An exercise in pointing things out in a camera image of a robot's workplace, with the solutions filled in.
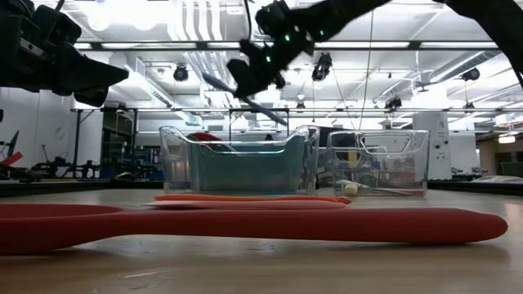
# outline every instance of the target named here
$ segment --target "white wall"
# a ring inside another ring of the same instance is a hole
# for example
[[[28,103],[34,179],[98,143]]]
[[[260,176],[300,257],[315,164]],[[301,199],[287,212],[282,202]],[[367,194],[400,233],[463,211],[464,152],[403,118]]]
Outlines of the white wall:
[[[20,151],[24,157],[14,167],[29,168],[45,162],[42,145],[46,146],[50,160],[61,156],[73,161],[76,130],[76,113],[70,111],[73,102],[73,97],[57,96],[50,91],[31,93],[0,88],[0,108],[4,109],[0,140],[10,141],[20,130],[15,152]],[[101,125],[102,114],[93,114],[82,124],[78,164],[84,164],[87,159],[100,161]]]
[[[466,133],[451,133],[449,135],[450,163],[452,167],[472,173],[473,167],[480,163],[476,154],[476,135]]]
[[[38,122],[38,94],[20,89],[0,88],[0,108],[4,110],[0,122],[0,141],[10,142],[16,131],[20,131],[15,152],[24,156],[14,167],[30,167],[34,162],[34,140]]]

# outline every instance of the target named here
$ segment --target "red spatula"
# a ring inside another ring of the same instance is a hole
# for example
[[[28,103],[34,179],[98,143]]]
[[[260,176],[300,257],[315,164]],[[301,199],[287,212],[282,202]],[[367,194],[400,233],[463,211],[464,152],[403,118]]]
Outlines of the red spatula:
[[[133,210],[93,205],[0,205],[0,254],[30,254],[130,234],[281,238],[416,244],[497,238],[498,216],[450,208]]]

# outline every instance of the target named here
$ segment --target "cable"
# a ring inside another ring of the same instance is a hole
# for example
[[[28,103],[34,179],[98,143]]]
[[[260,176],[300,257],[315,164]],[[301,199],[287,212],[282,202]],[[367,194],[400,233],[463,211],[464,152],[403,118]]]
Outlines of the cable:
[[[251,36],[253,35],[253,21],[251,20],[251,11],[248,9],[248,0],[244,0],[244,6],[245,6],[245,15],[247,16],[247,23],[248,23],[248,39],[251,39]]]
[[[59,0],[58,3],[56,4],[55,10],[56,11],[62,10],[62,7],[64,6],[64,3],[65,3],[65,0]]]
[[[367,102],[367,88],[369,86],[369,67],[370,67],[370,55],[373,50],[373,31],[374,31],[374,11],[370,14],[370,37],[369,37],[369,59],[367,60],[367,75],[365,79],[365,91],[363,97],[363,105],[361,105],[360,115],[360,126],[358,130],[361,130],[361,124],[363,123],[363,112],[365,111],[365,102]]]
[[[26,17],[31,18],[31,15],[32,15],[33,13],[31,13],[31,10],[30,10],[29,7],[27,6],[27,4],[25,4],[24,0],[18,0],[18,3],[19,3],[21,6],[23,6],[25,12],[27,12]]]
[[[336,70],[333,69],[334,78],[336,79],[336,85],[337,90],[340,92],[340,97],[342,98],[343,105],[345,106],[346,114],[349,116],[349,121],[351,122],[352,129],[355,130],[354,123],[352,122],[351,112],[349,111],[349,108],[346,106],[345,97],[343,97],[342,89],[340,88],[340,83],[337,81],[337,75]]]

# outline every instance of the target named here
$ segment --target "red object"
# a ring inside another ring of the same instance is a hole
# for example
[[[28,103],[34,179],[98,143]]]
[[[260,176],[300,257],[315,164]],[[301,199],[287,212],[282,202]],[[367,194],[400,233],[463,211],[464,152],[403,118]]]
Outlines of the red object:
[[[4,159],[0,163],[1,164],[5,164],[7,166],[10,166],[10,165],[16,163],[17,161],[21,160],[23,157],[24,156],[19,151],[19,152],[16,152],[15,154],[13,154],[11,157],[8,157],[8,158]]]
[[[133,210],[0,205],[0,254],[30,254],[131,234],[415,244],[472,243],[507,231],[499,216],[453,208],[328,211]]]
[[[202,140],[202,141],[221,140],[217,136],[211,135],[211,134],[206,133],[206,132],[196,132],[196,133],[192,133],[190,135],[194,136],[196,139]]]
[[[167,194],[156,196],[157,201],[281,201],[281,200],[303,200],[303,201],[329,201],[333,203],[349,204],[349,198],[340,197],[315,197],[315,196],[280,196],[280,197],[236,197],[204,194]]]
[[[343,203],[322,200],[277,200],[277,201],[212,201],[178,200],[157,201],[144,204],[160,209],[245,209],[245,210],[319,210],[343,209]]]

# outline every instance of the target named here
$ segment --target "transparent container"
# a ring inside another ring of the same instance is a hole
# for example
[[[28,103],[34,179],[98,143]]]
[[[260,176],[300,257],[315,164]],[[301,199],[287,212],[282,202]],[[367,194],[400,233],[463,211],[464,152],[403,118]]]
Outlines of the transparent container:
[[[304,126],[280,141],[197,141],[161,127],[164,192],[314,195],[319,135]]]
[[[327,146],[336,196],[427,193],[429,131],[336,131]]]

